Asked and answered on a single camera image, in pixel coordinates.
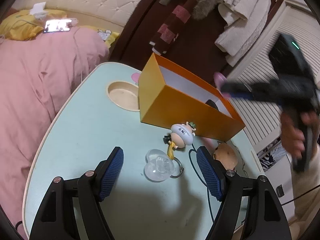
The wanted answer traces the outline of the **person right hand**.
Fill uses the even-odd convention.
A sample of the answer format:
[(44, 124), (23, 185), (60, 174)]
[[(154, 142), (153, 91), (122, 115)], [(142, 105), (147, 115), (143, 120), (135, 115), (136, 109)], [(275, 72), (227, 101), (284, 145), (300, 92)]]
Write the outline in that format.
[[(301, 119), (306, 126), (312, 128), (313, 147), (312, 156), (317, 153), (317, 139), (319, 136), (319, 117), (315, 112), (302, 113)], [(283, 112), (280, 116), (281, 122), (281, 143), (283, 148), (295, 159), (301, 159), (305, 151), (304, 135), (301, 130), (295, 128), (293, 120)]]

